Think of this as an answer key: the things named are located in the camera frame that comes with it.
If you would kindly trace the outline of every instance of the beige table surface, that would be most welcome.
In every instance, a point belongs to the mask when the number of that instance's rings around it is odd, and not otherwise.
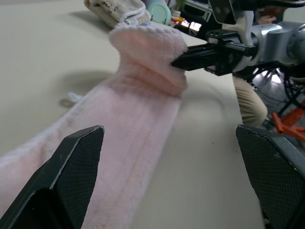
[[[107,26],[78,0],[0,1],[0,154],[67,111],[59,101],[111,76]],[[188,45],[203,41],[183,36]],[[187,73],[189,87],[133,229],[262,229],[234,129],[231,76]]]

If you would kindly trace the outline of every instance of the pink fabric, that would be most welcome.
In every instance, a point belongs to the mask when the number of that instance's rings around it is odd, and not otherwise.
[[[187,46],[176,30],[119,26],[110,34],[121,55],[117,73],[61,120],[0,160],[0,217],[61,140],[105,126],[98,176],[82,228],[126,229],[145,193],[186,88],[169,63]]]

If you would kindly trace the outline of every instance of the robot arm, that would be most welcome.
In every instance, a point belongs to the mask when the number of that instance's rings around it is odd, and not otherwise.
[[[305,1],[210,0],[221,30],[207,34],[208,43],[189,47],[172,66],[192,71],[204,68],[224,75],[264,66],[290,68],[305,63],[305,24],[281,22],[252,26],[253,11],[268,5],[302,7]]]

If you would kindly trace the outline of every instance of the orange stand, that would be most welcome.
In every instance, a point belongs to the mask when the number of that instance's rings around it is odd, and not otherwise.
[[[279,134],[287,134],[298,138],[301,141],[305,141],[305,135],[303,134],[305,128],[295,125],[302,119],[304,114],[305,110],[296,108],[286,114],[283,118],[279,118],[277,113],[273,113],[272,120]]]

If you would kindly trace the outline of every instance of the khaki pants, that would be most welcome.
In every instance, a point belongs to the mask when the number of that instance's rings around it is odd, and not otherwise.
[[[268,114],[265,104],[245,80],[233,76],[233,83],[244,125],[261,125]]]

